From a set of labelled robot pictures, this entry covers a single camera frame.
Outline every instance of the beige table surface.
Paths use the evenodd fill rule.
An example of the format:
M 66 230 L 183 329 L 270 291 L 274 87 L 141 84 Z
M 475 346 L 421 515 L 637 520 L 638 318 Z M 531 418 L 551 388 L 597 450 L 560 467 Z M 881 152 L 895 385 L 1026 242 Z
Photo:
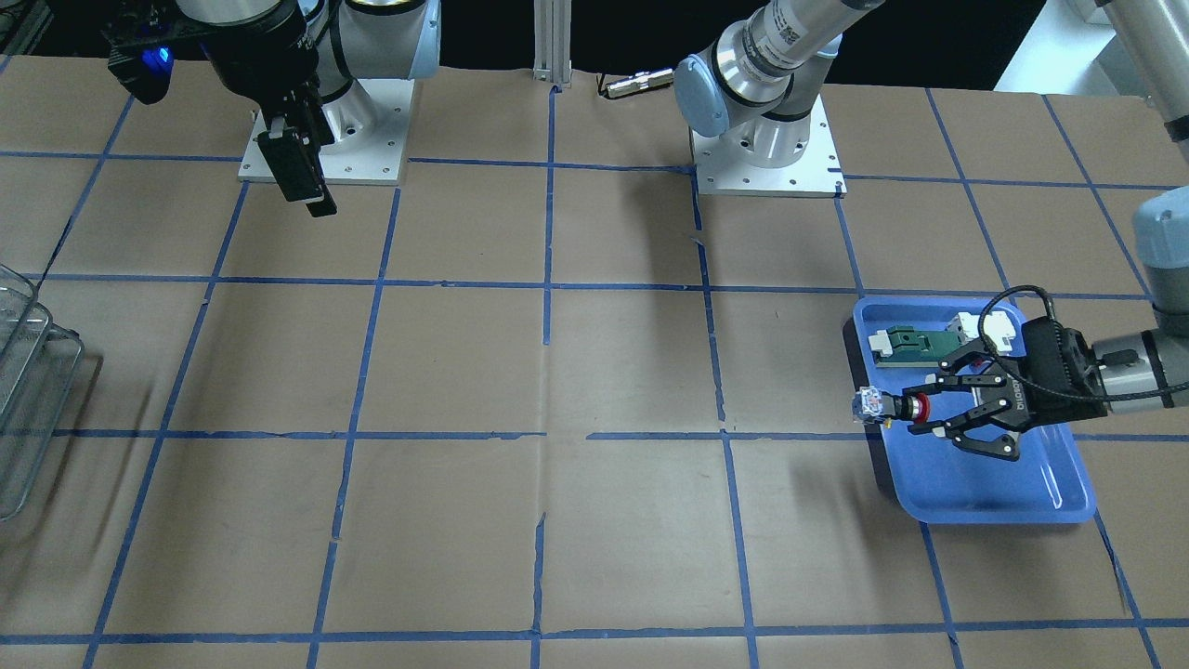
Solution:
M 0 261 L 77 214 L 42 301 L 89 354 L 0 528 L 0 667 L 1189 667 L 1189 414 L 1074 427 L 1124 591 L 1094 522 L 883 497 L 839 337 L 861 295 L 1017 283 L 1150 327 L 1159 119 L 824 96 L 844 200 L 699 200 L 672 93 L 443 70 L 400 190 L 310 219 L 237 181 L 251 103 L 206 64 L 144 107 L 7 62 Z

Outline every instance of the black background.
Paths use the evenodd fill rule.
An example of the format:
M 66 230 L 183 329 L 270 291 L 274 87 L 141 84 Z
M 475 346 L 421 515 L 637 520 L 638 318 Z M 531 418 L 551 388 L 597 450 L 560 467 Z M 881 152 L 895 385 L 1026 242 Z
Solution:
M 1044 2 L 888 0 L 847 32 L 830 81 L 989 90 Z M 609 74 L 672 67 L 763 4 L 573 0 L 573 67 Z M 531 0 L 442 0 L 442 64 L 527 68 L 533 51 Z M 57 20 L 36 52 L 106 56 L 106 46 L 95 26 Z

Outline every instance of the white mounting plate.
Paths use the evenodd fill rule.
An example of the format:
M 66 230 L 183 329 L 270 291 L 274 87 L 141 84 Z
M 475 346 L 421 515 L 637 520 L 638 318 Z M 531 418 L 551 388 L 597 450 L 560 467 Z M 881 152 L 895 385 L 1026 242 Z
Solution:
M 703 195 L 761 197 L 833 197 L 847 194 L 838 151 L 822 97 L 813 103 L 813 133 L 799 160 L 786 168 L 760 168 L 743 159 L 734 139 L 703 137 L 690 131 Z
M 376 102 L 379 121 L 371 132 L 323 146 L 320 153 L 322 172 L 331 184 L 395 185 L 400 183 L 404 168 L 415 83 L 404 78 L 361 78 L 359 83 Z M 257 114 L 244 162 L 239 165 L 240 181 L 277 182 L 256 145 L 256 137 L 262 132 L 264 119 Z

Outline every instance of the blue plastic bin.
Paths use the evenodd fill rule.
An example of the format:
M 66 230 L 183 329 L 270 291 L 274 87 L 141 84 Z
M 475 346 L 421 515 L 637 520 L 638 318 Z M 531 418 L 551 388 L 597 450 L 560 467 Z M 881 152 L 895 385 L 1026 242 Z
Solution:
M 948 297 L 864 297 L 855 304 L 855 329 L 869 385 L 889 393 L 924 383 L 930 368 L 877 368 L 867 345 L 876 329 L 911 324 L 918 329 L 944 329 L 958 311 L 977 314 L 986 299 Z M 1026 317 L 1002 303 L 1017 332 Z M 1017 337 L 1017 347 L 1023 339 Z M 974 408 L 969 393 L 942 393 L 930 398 L 933 417 L 946 417 Z M 1002 434 L 981 429 L 988 438 Z M 1094 516 L 1097 500 L 1077 453 L 1069 425 L 1050 425 L 1025 433 L 1020 460 L 1006 462 L 958 450 L 932 435 L 910 435 L 897 423 L 881 429 L 897 498 L 913 518 L 944 524 L 1057 524 L 1083 523 Z

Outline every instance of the wire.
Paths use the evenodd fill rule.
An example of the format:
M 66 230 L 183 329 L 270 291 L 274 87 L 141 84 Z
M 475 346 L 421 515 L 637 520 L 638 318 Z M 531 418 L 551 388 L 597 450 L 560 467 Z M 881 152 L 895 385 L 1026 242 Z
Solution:
M 1044 299 L 1045 314 L 1048 314 L 1049 318 L 1052 320 L 1053 322 L 1057 321 L 1056 309 L 1053 308 L 1052 304 L 1052 296 L 1049 295 L 1048 290 L 1040 288 L 1039 285 L 1013 285 L 1007 290 L 1004 290 L 1002 292 L 992 297 L 990 301 L 987 302 L 987 305 L 983 307 L 982 311 L 979 314 L 979 339 L 982 341 L 982 346 L 984 349 L 987 349 L 987 354 L 990 356 L 990 359 L 998 362 L 999 366 L 1004 370 L 1004 372 L 1007 373 L 1007 375 L 1014 379 L 1015 381 L 1019 381 L 1020 384 L 1027 386 L 1028 389 L 1032 389 L 1033 391 L 1044 393 L 1046 396 L 1052 396 L 1056 398 L 1062 398 L 1064 400 L 1071 400 L 1075 403 L 1088 403 L 1088 404 L 1100 404 L 1100 403 L 1115 404 L 1115 403 L 1130 403 L 1135 400 L 1150 400 L 1153 398 L 1171 397 L 1177 393 L 1183 393 L 1185 391 L 1189 391 L 1189 381 L 1185 381 L 1183 384 L 1177 384 L 1176 386 L 1168 386 L 1165 389 L 1145 391 L 1143 393 L 1124 393 L 1121 396 L 1106 396 L 1106 395 L 1075 396 L 1072 393 L 1064 393 L 1062 391 L 1046 389 L 1044 386 L 1040 386 L 1039 384 L 1024 379 L 1018 373 L 1012 371 L 1011 367 L 1004 365 L 1004 358 L 999 355 L 999 349 L 995 347 L 995 343 L 992 342 L 990 337 L 987 336 L 987 332 L 983 329 L 983 324 L 987 321 L 987 316 L 990 315 L 990 311 L 995 308 L 995 304 L 1018 292 L 1036 292 L 1042 299 Z

